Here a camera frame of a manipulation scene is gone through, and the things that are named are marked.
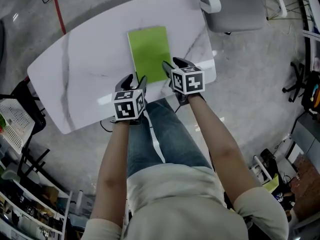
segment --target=green folder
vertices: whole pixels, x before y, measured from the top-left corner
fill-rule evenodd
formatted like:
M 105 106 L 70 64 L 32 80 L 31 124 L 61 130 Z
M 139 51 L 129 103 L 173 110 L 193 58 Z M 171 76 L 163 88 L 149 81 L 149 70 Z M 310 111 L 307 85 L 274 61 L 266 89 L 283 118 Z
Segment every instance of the green folder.
M 128 33 L 135 71 L 140 80 L 154 83 L 168 79 L 162 62 L 171 63 L 166 27 L 157 26 Z

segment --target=person's left arm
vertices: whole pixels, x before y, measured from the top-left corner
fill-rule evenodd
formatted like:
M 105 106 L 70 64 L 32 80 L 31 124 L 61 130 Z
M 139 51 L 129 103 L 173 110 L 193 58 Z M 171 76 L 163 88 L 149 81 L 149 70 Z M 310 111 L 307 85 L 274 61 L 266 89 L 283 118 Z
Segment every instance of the person's left arm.
M 114 125 L 99 170 L 90 219 L 104 219 L 123 226 L 127 198 L 129 121 Z

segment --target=white basket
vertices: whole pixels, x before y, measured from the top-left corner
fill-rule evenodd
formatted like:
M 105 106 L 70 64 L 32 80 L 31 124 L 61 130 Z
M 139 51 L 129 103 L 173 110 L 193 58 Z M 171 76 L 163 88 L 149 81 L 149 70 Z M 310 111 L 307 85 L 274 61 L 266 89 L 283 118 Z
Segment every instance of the white basket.
M 12 98 L 4 99 L 0 103 L 0 114 L 6 121 L 2 132 L 3 137 L 18 154 L 21 154 L 35 126 L 35 121 L 20 103 Z

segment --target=gray floor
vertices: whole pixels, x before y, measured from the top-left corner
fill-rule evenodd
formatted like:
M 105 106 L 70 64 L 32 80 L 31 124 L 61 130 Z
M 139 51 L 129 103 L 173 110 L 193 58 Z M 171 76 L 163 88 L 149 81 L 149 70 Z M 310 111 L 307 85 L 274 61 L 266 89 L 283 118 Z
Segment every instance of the gray floor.
M 58 0 L 67 31 L 95 15 L 130 0 Z M 290 13 L 288 18 L 299 14 Z M 27 67 L 63 34 L 54 2 L 0 0 L 0 18 L 6 30 L 4 60 L 0 65 L 0 92 L 10 93 L 27 76 Z M 264 28 L 231 36 L 210 32 L 217 79 L 204 98 L 223 118 L 251 165 L 253 156 L 273 149 L 290 131 L 302 109 L 288 102 L 282 88 L 294 80 L 290 62 L 304 58 L 301 20 L 272 20 Z M 169 102 L 178 106 L 174 97 Z M 188 106 L 178 117 L 207 155 L 207 147 Z M 94 193 L 100 163 L 110 134 L 95 123 L 67 135 L 46 116 L 46 128 L 34 136 L 36 153 L 51 152 L 44 168 L 69 190 Z

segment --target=forearm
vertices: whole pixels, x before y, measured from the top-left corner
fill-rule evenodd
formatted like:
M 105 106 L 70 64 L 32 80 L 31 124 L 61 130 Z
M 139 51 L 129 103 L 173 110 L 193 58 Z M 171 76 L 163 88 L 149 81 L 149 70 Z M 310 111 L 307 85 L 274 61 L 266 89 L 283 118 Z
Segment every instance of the forearm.
M 122 227 L 127 197 L 129 122 L 115 124 L 99 170 L 91 219 L 112 221 Z
M 189 103 L 209 149 L 215 171 L 233 203 L 245 191 L 257 187 L 241 151 L 225 125 L 197 95 L 190 95 Z

